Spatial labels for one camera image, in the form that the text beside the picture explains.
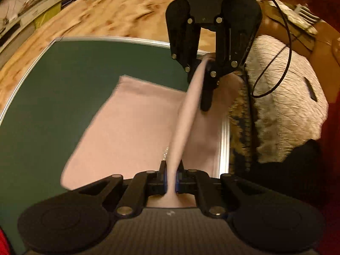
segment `silver bolt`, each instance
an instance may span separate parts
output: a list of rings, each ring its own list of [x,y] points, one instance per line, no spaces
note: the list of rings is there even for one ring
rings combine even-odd
[[[213,206],[209,209],[209,213],[212,215],[223,215],[225,213],[225,209],[221,206]]]
[[[128,206],[119,207],[116,212],[120,215],[129,215],[133,212],[133,209]]]
[[[237,66],[238,66],[237,61],[233,61],[233,62],[232,62],[232,67],[233,67],[233,68],[236,68]]]

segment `ribbed gray surface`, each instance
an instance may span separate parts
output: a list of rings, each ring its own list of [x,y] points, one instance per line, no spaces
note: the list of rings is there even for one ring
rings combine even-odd
[[[97,246],[79,255],[261,255],[239,240],[223,220],[204,216],[198,208],[145,208],[136,218],[121,220]],[[301,255],[316,255],[313,250]]]

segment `wood grain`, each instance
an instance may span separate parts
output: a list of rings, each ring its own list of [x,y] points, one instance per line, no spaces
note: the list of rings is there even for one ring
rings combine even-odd
[[[168,42],[165,11],[173,0],[77,0],[35,31],[0,71],[0,111],[33,61],[56,37],[125,36]],[[215,51],[202,29],[199,49]]]

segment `yellow object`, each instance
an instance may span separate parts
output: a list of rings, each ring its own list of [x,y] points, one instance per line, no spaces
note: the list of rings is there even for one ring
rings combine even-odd
[[[50,20],[53,16],[57,15],[62,10],[62,3],[58,3],[53,7],[46,10],[44,13],[40,14],[34,20],[35,29],[40,28],[44,23]]]

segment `green surface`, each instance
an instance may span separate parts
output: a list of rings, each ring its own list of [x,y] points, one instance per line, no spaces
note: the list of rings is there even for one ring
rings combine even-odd
[[[186,90],[170,50],[107,41],[54,43],[16,94],[0,126],[0,226],[17,254],[17,219],[30,205],[65,192],[65,163],[119,76]]]

